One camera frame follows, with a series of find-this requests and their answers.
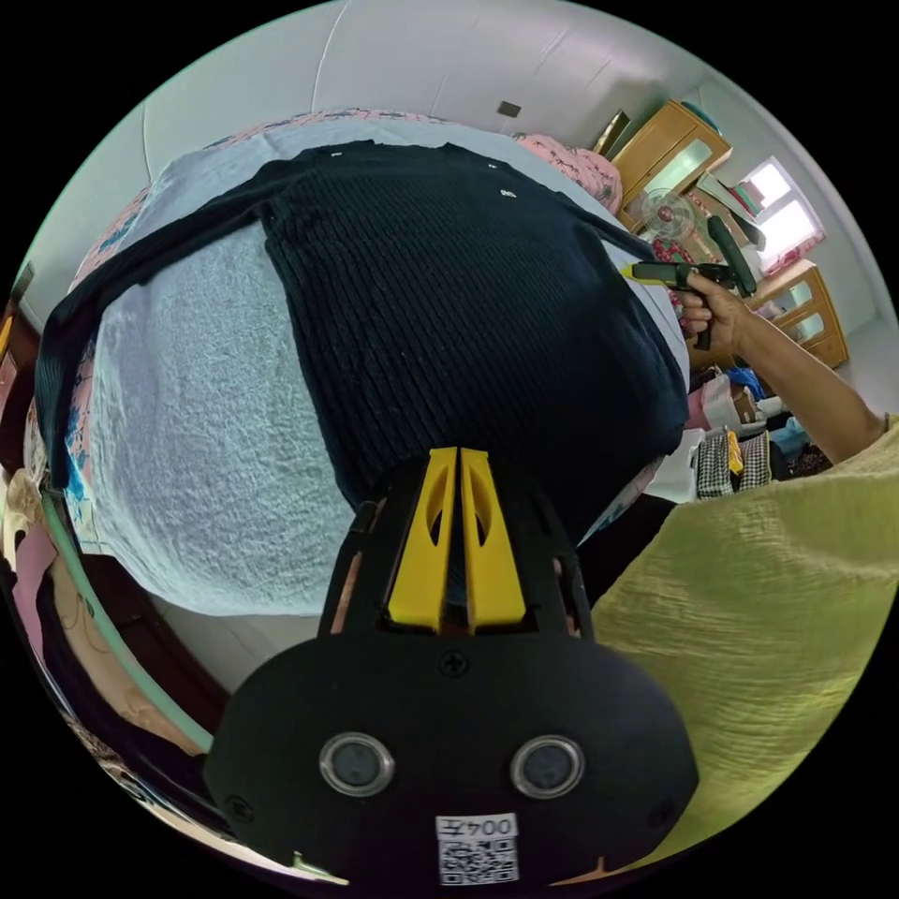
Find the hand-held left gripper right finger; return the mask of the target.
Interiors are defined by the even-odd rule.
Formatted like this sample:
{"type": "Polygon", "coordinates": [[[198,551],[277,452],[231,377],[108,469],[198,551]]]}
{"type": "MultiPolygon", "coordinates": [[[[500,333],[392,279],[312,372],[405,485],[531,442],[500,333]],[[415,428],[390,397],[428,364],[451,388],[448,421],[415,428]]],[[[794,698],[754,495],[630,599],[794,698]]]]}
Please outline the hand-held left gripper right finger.
{"type": "Polygon", "coordinates": [[[526,614],[487,453],[460,450],[466,608],[470,627],[515,627],[526,614]]]}

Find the person's right hand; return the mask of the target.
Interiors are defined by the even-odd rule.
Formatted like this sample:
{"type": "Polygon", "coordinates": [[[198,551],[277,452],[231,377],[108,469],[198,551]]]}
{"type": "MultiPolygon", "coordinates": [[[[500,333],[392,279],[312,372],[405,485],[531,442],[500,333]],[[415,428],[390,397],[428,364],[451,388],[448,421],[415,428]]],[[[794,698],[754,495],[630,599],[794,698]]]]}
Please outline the person's right hand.
{"type": "Polygon", "coordinates": [[[693,334],[709,334],[711,346],[740,353],[754,313],[741,298],[695,270],[688,271],[685,282],[687,290],[678,296],[693,334]]]}

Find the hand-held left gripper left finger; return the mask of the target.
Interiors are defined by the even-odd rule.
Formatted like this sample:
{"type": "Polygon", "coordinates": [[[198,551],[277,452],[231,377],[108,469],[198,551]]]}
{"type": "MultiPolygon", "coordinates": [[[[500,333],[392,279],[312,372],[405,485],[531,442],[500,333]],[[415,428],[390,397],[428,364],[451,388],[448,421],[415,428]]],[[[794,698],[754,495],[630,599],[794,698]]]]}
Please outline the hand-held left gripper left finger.
{"type": "Polygon", "coordinates": [[[397,626],[440,626],[450,567],[458,450],[433,449],[411,510],[388,602],[397,626]]]}

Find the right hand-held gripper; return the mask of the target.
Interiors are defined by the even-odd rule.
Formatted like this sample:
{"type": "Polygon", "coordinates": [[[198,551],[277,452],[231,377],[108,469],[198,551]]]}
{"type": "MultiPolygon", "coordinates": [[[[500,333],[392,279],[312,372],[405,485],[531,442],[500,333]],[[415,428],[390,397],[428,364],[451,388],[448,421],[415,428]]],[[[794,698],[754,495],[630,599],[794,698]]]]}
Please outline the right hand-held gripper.
{"type": "Polygon", "coordinates": [[[692,266],[686,263],[637,262],[620,271],[620,274],[629,281],[694,294],[701,297],[703,305],[707,307],[706,295],[688,283],[691,273],[700,274],[722,288],[734,289],[734,274],[732,269],[726,265],[700,264],[692,266]]]}

